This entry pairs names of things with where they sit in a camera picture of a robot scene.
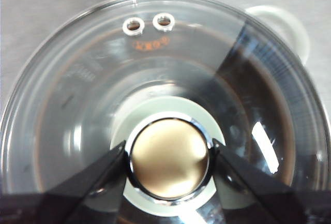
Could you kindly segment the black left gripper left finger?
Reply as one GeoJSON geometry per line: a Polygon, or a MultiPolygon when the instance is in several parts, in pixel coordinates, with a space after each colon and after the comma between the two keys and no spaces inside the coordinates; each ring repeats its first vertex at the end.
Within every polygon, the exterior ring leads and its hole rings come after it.
{"type": "Polygon", "coordinates": [[[125,145],[46,192],[2,194],[1,223],[117,223],[127,177],[125,145]],[[91,209],[87,201],[105,188],[112,210],[91,209]]]}

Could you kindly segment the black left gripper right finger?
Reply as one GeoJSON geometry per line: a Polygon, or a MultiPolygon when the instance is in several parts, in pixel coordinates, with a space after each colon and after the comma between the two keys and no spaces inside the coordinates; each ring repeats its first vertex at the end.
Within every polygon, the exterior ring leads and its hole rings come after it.
{"type": "Polygon", "coordinates": [[[248,191],[254,209],[245,220],[274,223],[330,223],[330,191],[295,190],[257,169],[213,139],[213,173],[248,191]]]}

